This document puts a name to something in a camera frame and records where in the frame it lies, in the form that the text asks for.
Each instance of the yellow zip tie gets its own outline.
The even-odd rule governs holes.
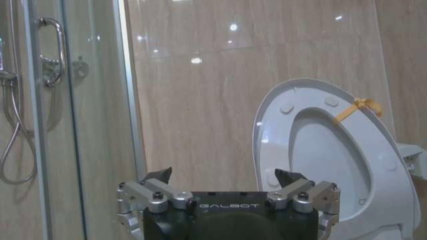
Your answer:
[[[383,108],[381,105],[373,101],[373,99],[369,98],[355,98],[352,105],[345,108],[344,111],[341,111],[340,114],[335,117],[335,122],[341,122],[357,109],[368,108],[373,111],[376,116],[383,115]]]

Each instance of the toilet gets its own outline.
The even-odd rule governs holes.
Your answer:
[[[335,121],[353,100],[336,86],[305,78],[269,91],[253,122],[257,187],[281,188],[275,169],[333,182],[340,209],[328,239],[412,239],[420,206],[393,138],[368,108]]]

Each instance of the shower enclosure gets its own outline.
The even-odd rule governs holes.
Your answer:
[[[126,239],[116,187],[145,164],[122,7],[0,2],[1,239]]]

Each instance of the shower door handle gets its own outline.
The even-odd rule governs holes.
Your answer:
[[[62,76],[65,74],[66,69],[66,49],[65,49],[65,34],[64,34],[64,28],[60,25],[60,23],[53,19],[48,17],[38,18],[38,24],[40,26],[53,26],[56,30],[56,40],[57,40],[57,54],[58,54],[58,60],[50,59],[42,55],[40,55],[40,58],[44,62],[50,62],[53,64],[58,65],[58,71],[52,76],[52,78],[44,80],[44,84],[48,87],[54,87],[62,80]]]

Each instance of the glass shower door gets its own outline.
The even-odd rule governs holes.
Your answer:
[[[141,146],[134,148],[118,6],[28,0],[25,7],[44,235],[126,239],[116,187],[145,168],[136,159]]]

